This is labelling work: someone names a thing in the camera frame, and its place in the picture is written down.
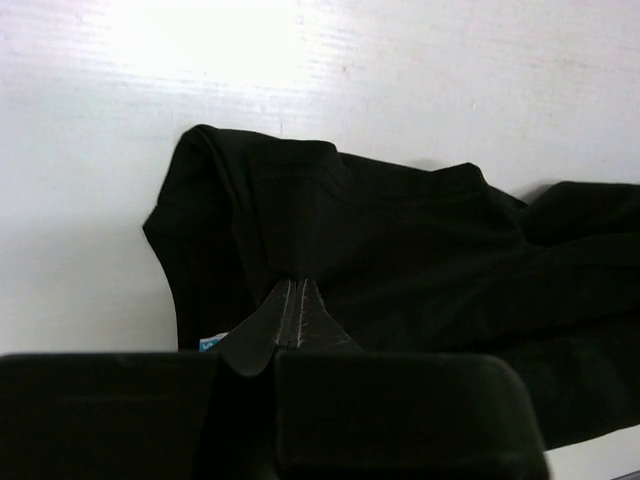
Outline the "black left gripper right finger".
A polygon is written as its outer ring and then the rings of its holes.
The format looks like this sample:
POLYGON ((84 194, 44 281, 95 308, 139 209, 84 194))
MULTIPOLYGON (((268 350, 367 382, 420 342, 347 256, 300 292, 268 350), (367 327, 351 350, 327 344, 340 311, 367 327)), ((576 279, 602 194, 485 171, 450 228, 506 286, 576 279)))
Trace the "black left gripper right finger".
POLYGON ((276 354, 274 457, 283 479, 546 479, 526 388, 503 361, 361 351, 313 281, 276 354))

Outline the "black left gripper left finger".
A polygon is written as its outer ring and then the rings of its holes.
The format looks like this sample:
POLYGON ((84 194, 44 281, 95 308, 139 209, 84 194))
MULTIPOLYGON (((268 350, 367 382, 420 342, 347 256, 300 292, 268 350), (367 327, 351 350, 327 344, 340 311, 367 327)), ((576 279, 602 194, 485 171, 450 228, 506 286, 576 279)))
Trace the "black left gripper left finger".
POLYGON ((1 360, 5 479, 274 479, 272 359, 296 286, 206 353, 1 360))

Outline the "black t shirt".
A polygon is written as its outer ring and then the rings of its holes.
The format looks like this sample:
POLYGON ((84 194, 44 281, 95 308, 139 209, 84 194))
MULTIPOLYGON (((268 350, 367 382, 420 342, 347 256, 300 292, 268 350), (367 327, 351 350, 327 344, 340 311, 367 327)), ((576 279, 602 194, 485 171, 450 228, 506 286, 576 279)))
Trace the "black t shirt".
POLYGON ((469 163, 424 171, 199 125, 143 231, 182 350, 283 283, 367 351, 503 359, 549 448, 639 422, 636 185, 560 182, 526 203, 469 163))

